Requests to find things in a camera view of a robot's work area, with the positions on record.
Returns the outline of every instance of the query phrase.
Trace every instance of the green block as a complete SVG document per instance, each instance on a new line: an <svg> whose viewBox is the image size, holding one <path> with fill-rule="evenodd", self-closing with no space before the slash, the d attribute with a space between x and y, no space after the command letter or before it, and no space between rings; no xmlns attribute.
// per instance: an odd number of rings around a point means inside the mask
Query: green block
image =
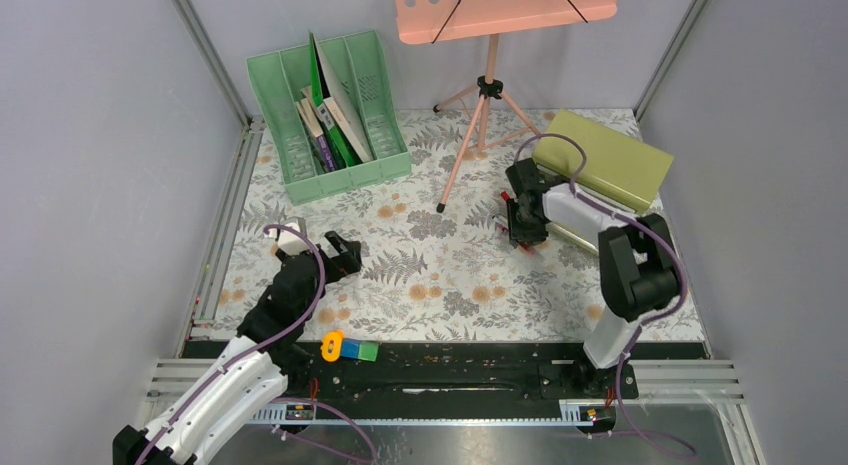
<svg viewBox="0 0 848 465"><path fill-rule="evenodd" d="M378 342L361 342L359 344L359 359L369 362L377 361L377 350L379 348Z"/></svg>

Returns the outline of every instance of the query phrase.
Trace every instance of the gray wall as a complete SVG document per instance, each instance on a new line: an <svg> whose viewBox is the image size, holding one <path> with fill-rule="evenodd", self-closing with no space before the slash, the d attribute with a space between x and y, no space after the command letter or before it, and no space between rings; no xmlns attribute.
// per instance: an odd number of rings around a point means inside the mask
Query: gray wall
<svg viewBox="0 0 848 465"><path fill-rule="evenodd" d="M0 0L0 463L111 463L240 125L170 0Z"/></svg>
<svg viewBox="0 0 848 465"><path fill-rule="evenodd" d="M848 0L715 0L648 110L717 355L770 464L844 463Z"/></svg>
<svg viewBox="0 0 848 465"><path fill-rule="evenodd" d="M506 34L497 76L525 108L633 107L691 1L619 0L618 14L609 20ZM309 30L319 38L377 30L397 108L432 108L473 84L485 67L485 38L435 45L402 43L394 0L192 3L254 114L260 110L245 59L305 44ZM462 13L461 6L456 13Z"/></svg>

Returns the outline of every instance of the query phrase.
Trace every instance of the book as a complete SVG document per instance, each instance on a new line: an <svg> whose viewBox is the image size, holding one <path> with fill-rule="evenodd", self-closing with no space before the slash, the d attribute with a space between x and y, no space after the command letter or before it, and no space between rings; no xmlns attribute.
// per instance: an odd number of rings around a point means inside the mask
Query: book
<svg viewBox="0 0 848 465"><path fill-rule="evenodd" d="M312 50L312 98L319 111L319 118L325 125L328 123L334 125L328 127L334 129L328 132L343 156L352 155L351 158L354 158L357 163L372 161L374 158L371 155L359 114L336 77L324 49L312 33L309 34L309 44ZM332 118L332 122L326 120L324 115ZM339 140L335 136L336 129L339 132Z"/></svg>
<svg viewBox="0 0 848 465"><path fill-rule="evenodd" d="M301 101L294 102L297 112L303 121L306 133L309 136L309 141L312 147L318 151L318 159L324 164L324 169L327 172L334 172L339 169L336 164L336 159L330 151L330 144L327 142L327 137L324 136L324 130L321 128L321 122L315 116L315 112L309 105L309 99L304 98Z"/></svg>
<svg viewBox="0 0 848 465"><path fill-rule="evenodd" d="M327 129L325 119L321 118L321 112L318 110L318 107L315 106L315 102L312 100L312 85L303 87L302 89L300 89L300 93L303 94L303 98L306 100L306 104L309 105L310 108L312 108L312 113L315 114L316 118L318 118L318 126L321 127L321 130L324 133L324 138L327 139L327 144L330 146L330 152L333 154L333 158L335 158L336 160L336 166L339 168L339 170L341 170L342 168L346 168L347 162L342 156L342 153L336 147L336 144L333 142L332 138L330 137L330 131L329 129ZM327 110L326 107L324 107L324 112L329 114L329 110ZM329 116L327 120L331 124L335 124L335 121L333 120L332 116Z"/></svg>
<svg viewBox="0 0 848 465"><path fill-rule="evenodd" d="M645 213L656 198L674 157L600 123L561 110L548 132L566 134L583 147L588 160L577 182L607 202ZM583 161L576 148L543 138L533 151L537 165L571 177Z"/></svg>

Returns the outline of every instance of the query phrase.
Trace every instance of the green book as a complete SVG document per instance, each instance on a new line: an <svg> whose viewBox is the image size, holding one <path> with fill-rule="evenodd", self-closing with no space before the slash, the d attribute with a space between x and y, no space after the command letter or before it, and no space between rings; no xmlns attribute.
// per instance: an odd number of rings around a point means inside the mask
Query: green book
<svg viewBox="0 0 848 465"><path fill-rule="evenodd" d="M350 144L345 139L341 127L339 127L339 124L333 119L332 113L330 113L330 110L324 103L325 99L330 98L330 91L327 88L326 80L324 80L324 73L321 69L321 61L318 58L318 50L315 44L315 36L311 32L309 33L309 55L312 75L312 101L315 103L315 110L318 112L318 118L324 125L324 129L327 130L327 136L330 139L330 143L335 151L341 155L345 165L348 167L357 165L360 162L356 157L356 153L354 153Z"/></svg>

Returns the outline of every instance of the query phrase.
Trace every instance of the green notebook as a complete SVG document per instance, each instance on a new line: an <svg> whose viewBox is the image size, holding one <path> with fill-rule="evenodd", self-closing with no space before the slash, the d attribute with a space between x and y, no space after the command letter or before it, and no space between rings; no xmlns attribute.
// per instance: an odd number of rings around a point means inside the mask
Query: green notebook
<svg viewBox="0 0 848 465"><path fill-rule="evenodd" d="M311 32L309 33L309 55L312 74L312 100L315 102L318 118L324 124L324 128L327 130L327 136L330 138L330 143L335 151L341 155L345 165L348 167L357 165L360 162L356 158L356 154L350 144L347 143L341 127L333 119L333 115L324 103L325 98L330 98L330 91L327 89L327 83L324 80L324 74L321 70L321 61L318 59L318 51L315 46L315 36Z"/></svg>
<svg viewBox="0 0 848 465"><path fill-rule="evenodd" d="M561 110L548 132L571 137L586 150L586 168L577 183L643 214L651 206L674 157L594 120ZM543 138L533 152L538 165L570 177L580 152L557 138Z"/></svg>

